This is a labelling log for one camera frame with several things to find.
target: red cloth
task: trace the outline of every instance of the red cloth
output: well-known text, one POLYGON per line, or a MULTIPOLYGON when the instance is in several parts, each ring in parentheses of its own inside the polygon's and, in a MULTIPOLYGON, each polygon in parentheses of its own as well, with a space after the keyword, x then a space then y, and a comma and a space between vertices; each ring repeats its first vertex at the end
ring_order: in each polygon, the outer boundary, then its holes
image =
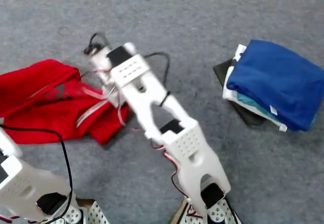
MULTIPOLYGON (((64 140, 88 133, 106 144, 121 128, 117 109, 108 102, 76 127, 80 116, 101 101, 84 93, 83 87, 101 93, 81 82, 77 68, 52 59, 0 75, 0 117, 8 126, 50 129, 64 140)), ((124 120, 128 110, 128 105, 121 109, 124 120)), ((6 132, 18 144, 58 142, 56 135, 47 132, 6 132)))

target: black cloth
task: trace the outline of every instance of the black cloth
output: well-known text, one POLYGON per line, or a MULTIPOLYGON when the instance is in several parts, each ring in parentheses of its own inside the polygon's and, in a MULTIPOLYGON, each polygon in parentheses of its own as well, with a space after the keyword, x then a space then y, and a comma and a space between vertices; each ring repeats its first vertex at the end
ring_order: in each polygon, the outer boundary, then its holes
MULTIPOLYGON (((236 63, 235 60, 231 59, 225 61, 219 65, 213 67, 214 72, 219 80, 219 83, 224 87, 225 78, 227 74, 228 67, 234 66, 236 63)), ((244 121, 246 125, 262 125, 263 122, 266 120, 265 118, 251 112, 250 110, 238 105, 235 102, 229 101, 235 111, 239 114, 241 119, 244 121)))

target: gray carpet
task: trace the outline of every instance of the gray carpet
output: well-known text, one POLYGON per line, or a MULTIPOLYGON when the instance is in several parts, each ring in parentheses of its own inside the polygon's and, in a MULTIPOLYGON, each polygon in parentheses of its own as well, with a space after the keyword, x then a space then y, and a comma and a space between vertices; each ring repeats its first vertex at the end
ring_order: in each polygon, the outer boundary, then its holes
MULTIPOLYGON (((248 128, 222 100, 212 70, 252 38, 324 67, 323 8, 324 0, 0 0, 0 72, 45 58, 84 70, 80 52, 95 31, 115 46, 131 41, 143 54, 165 51, 172 57, 168 88, 200 122, 244 223, 323 223, 324 111, 309 132, 282 133, 271 123, 248 128)), ((150 63, 162 75, 162 58, 150 63)), ((156 117, 166 120, 160 111, 156 117)), ((131 131, 137 125, 132 120, 108 147, 90 138, 67 142, 75 192, 95 198, 111 223, 167 223, 182 200, 170 181, 174 168, 131 131)), ((31 164, 66 176, 60 145, 22 149, 31 164)))

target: white cloth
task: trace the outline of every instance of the white cloth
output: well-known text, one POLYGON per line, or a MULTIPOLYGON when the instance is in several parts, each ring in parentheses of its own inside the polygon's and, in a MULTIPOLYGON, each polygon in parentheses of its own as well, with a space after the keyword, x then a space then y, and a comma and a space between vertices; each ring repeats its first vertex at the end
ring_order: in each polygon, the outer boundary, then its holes
MULTIPOLYGON (((243 45, 239 44, 238 47, 237 47, 237 50, 235 52, 235 56, 234 56, 233 59, 238 62, 240 60, 240 58, 241 58, 241 53, 244 53, 244 51, 246 50, 246 48, 247 48, 246 46, 243 46, 243 45)), ((282 124, 281 122, 279 122, 279 121, 277 121, 275 119, 272 119, 272 118, 268 117, 267 115, 263 114, 261 111, 259 111, 254 106, 251 106, 251 105, 247 105, 247 104, 242 103, 241 101, 239 101, 237 99, 237 92, 234 91, 234 90, 229 90, 227 88, 227 86, 226 86, 227 85, 227 81, 228 81, 228 78, 230 77, 230 75, 232 74, 233 69, 234 69, 234 66, 230 66, 228 68, 228 70, 227 70, 226 78, 225 78, 225 83, 224 83, 224 88, 223 88, 223 99, 236 102, 237 104, 239 104, 242 107, 244 107, 244 108, 252 111, 253 113, 255 113, 257 115, 260 115, 261 117, 270 120, 271 122, 273 122, 274 124, 276 124, 277 126, 279 126, 279 130, 280 131, 286 132, 287 131, 287 126, 285 124, 282 124)))

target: red wire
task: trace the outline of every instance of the red wire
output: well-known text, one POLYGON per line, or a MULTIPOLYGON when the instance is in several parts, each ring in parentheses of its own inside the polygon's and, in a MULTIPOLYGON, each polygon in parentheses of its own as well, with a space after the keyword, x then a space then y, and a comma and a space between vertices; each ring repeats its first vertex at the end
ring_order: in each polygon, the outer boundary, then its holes
POLYGON ((5 221, 6 223, 12 223, 12 220, 10 220, 10 219, 8 219, 8 218, 2 216, 2 215, 0 215, 0 220, 5 221))
POLYGON ((174 182, 174 176, 177 174, 178 172, 178 164, 175 162, 175 160, 173 160, 173 158, 171 156, 169 156, 165 151, 163 152, 163 156, 165 158, 167 158, 168 160, 170 160, 174 167, 176 168, 176 171, 171 175, 171 181, 172 184, 174 185, 174 187, 181 193, 183 194, 186 198, 188 198, 188 196, 176 185, 176 183, 174 182))
POLYGON ((164 149, 164 146, 163 146, 163 145, 162 145, 162 146, 159 146, 159 147, 155 147, 155 146, 153 145, 153 141, 150 140, 150 142, 151 142, 151 146, 152 146, 153 149, 156 149, 156 150, 162 150, 162 149, 164 149))
POLYGON ((189 213, 189 210, 193 208, 192 205, 189 206, 189 208, 187 209, 187 216, 191 216, 191 217, 196 217, 196 218, 203 218, 202 216, 200 215, 196 215, 196 211, 194 210, 193 213, 189 213))

